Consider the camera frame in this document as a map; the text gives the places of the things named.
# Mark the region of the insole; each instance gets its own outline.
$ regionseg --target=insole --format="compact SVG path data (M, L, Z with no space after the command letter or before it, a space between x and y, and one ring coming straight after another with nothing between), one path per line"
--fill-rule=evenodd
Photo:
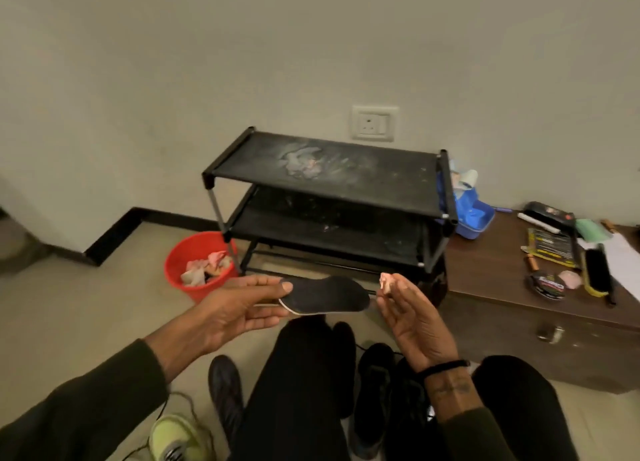
M280 303L295 314L324 314L327 312L358 312L369 307L369 294L355 280L330 276L325 279L287 277L293 284L290 294Z

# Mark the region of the sleeve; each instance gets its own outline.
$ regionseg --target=sleeve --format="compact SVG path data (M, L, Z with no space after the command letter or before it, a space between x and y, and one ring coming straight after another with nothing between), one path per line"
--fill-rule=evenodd
M442 431L453 461L517 461L485 407L452 417L442 425Z
M167 399L164 372L138 339L0 430L0 459L103 461Z

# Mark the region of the switch plate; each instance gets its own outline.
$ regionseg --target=switch plate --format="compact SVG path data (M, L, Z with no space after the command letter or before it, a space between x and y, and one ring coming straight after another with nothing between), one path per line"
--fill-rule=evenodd
M354 105L351 109L351 138L392 142L397 136L398 107Z

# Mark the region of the green comb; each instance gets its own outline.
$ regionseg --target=green comb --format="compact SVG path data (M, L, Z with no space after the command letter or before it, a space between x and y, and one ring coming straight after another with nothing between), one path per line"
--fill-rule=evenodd
M599 243L609 240L612 235L600 223L588 218L579 218L575 221L575 228L587 242Z

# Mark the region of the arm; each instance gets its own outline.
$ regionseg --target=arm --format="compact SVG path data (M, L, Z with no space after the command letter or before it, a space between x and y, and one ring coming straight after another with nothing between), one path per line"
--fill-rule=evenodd
M436 308L407 279L398 274L393 279L390 294L378 291L377 303L413 370L458 359L456 342ZM429 375L424 386L453 460L516 461L466 368Z
M0 430L0 459L106 459L167 398L167 384L198 357L245 331L278 324L288 311L253 305L291 292L279 278L228 282L144 340L59 386Z

